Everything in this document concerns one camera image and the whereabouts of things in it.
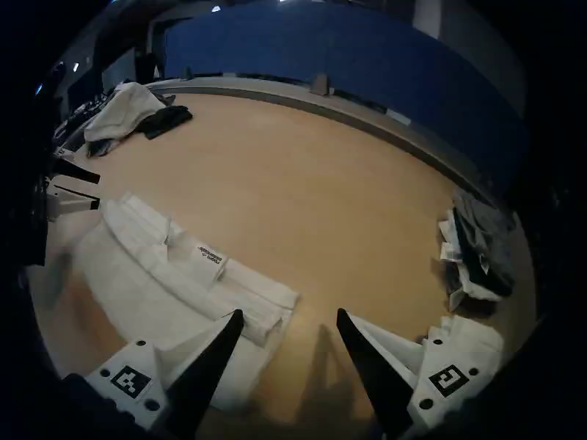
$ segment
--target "folded white cloth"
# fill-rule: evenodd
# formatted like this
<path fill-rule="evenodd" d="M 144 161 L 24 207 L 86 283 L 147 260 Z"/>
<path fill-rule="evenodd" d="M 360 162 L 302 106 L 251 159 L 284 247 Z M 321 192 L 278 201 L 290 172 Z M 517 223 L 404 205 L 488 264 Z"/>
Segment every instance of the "folded white cloth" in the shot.
<path fill-rule="evenodd" d="M 103 206 L 103 221 L 75 252 L 96 301 L 121 336 L 150 339 L 160 349 L 242 309 L 243 337 L 211 402 L 223 410 L 239 408 L 280 343 L 298 294 L 230 259 L 206 289 L 188 270 L 194 254 L 174 255 L 174 238 L 180 237 L 182 251 L 187 243 L 200 243 L 197 239 L 172 222 L 166 256 L 160 252 L 167 234 L 164 216 L 131 195 Z"/>
<path fill-rule="evenodd" d="M 150 90 L 138 83 L 121 84 L 116 95 L 84 129 L 86 142 L 121 139 L 132 133 L 147 116 L 165 105 Z"/>

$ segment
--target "crumpled fabric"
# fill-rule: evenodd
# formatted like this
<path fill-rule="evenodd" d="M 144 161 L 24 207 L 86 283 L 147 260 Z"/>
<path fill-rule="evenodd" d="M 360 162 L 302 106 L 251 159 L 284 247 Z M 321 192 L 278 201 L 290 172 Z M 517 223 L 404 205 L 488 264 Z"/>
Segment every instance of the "crumpled fabric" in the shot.
<path fill-rule="evenodd" d="M 514 268 L 508 244 L 508 218 L 465 191 L 455 191 L 453 202 L 462 220 L 467 242 L 489 261 L 489 267 L 505 285 L 513 286 Z"/>
<path fill-rule="evenodd" d="M 86 142 L 121 139 L 132 133 L 151 114 L 164 109 L 150 90 L 138 83 L 120 84 L 117 92 L 96 118 L 85 128 Z"/>

